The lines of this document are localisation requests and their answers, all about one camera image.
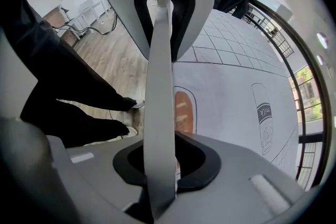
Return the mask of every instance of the gray panel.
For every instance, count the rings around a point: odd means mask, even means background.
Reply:
[[[108,0],[130,36],[146,59],[149,57],[149,44],[143,31],[134,0]]]
[[[157,219],[175,199],[173,75],[168,0],[157,0],[146,81],[143,158],[152,215]]]
[[[105,196],[96,191],[96,186],[91,186],[87,182],[86,176],[81,175],[77,166],[71,162],[60,138],[48,136],[48,140],[54,160],[53,166],[57,169],[65,189],[78,210],[81,223],[140,223],[118,210]],[[104,177],[106,173],[108,171],[102,170],[97,177]],[[118,188],[113,182],[106,186],[109,187]]]
[[[94,158],[75,164],[78,172],[109,203],[120,210],[133,202],[138,202],[141,187],[132,186],[123,181],[115,172],[112,160],[121,149],[142,140],[142,137],[122,139],[99,145],[67,149],[70,157],[92,153]]]
[[[264,175],[292,202],[304,194],[296,181],[251,150],[200,135],[193,138],[220,155],[222,169],[206,188],[178,194],[158,223],[260,224],[270,220],[272,213],[249,181],[258,174]]]

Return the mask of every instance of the cable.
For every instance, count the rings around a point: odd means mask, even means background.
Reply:
[[[111,119],[113,120],[112,115],[111,115],[111,110],[109,110],[109,112],[110,112],[110,117],[111,117]]]
[[[99,31],[98,29],[96,29],[96,28],[94,28],[94,27],[91,27],[91,26],[88,26],[88,27],[86,27],[86,28],[84,28],[84,29],[82,29],[82,30],[78,30],[76,27],[74,27],[74,26],[72,26],[72,25],[67,25],[67,24],[64,24],[64,25],[62,25],[62,26],[60,26],[60,27],[54,27],[54,26],[52,26],[52,27],[53,27],[54,29],[59,29],[59,30],[70,30],[70,31],[75,32],[75,33],[83,33],[83,32],[85,32],[85,31],[88,30],[88,29],[92,29],[92,30],[98,32],[100,35],[102,35],[102,36],[106,36],[106,35],[109,35],[112,31],[115,30],[115,28],[116,28],[116,26],[117,26],[117,19],[118,19],[118,17],[117,17],[117,15],[115,14],[115,18],[114,18],[114,21],[113,21],[113,24],[112,24],[112,28],[111,28],[110,31],[108,31],[108,32],[106,32],[106,33],[102,33],[102,32]]]
[[[109,112],[110,112],[110,117],[111,117],[111,119],[113,120],[112,115],[111,115],[111,110],[109,110]],[[121,139],[124,139],[124,138],[122,137],[122,135],[120,135],[120,137],[121,137]]]

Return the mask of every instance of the person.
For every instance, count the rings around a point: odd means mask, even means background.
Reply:
[[[116,120],[93,118],[76,101],[96,108],[128,111],[144,105],[119,95],[91,69],[53,28],[35,12],[27,0],[10,0],[1,25],[14,51],[38,79],[21,119],[39,127],[46,135],[62,139],[65,147],[83,146],[122,136],[137,135],[134,128]]]

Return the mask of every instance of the wooden floor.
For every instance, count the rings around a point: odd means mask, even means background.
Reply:
[[[101,17],[104,23],[95,22],[93,27],[105,33],[111,29],[113,12]],[[117,93],[133,99],[145,98],[147,60],[119,21],[115,30],[106,36],[99,33],[87,33],[74,46],[79,56],[100,76],[102,76]],[[77,102],[70,102],[80,107],[88,115],[99,119],[110,119],[108,110],[93,108]],[[114,120],[134,127],[143,134],[144,107],[130,112],[111,111]]]

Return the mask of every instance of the milk bottle graphic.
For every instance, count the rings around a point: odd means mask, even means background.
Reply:
[[[260,141],[262,154],[267,154],[272,146],[273,137],[273,118],[271,105],[269,103],[266,88],[260,84],[255,83],[252,85],[254,99],[256,101],[257,113],[260,126]]]

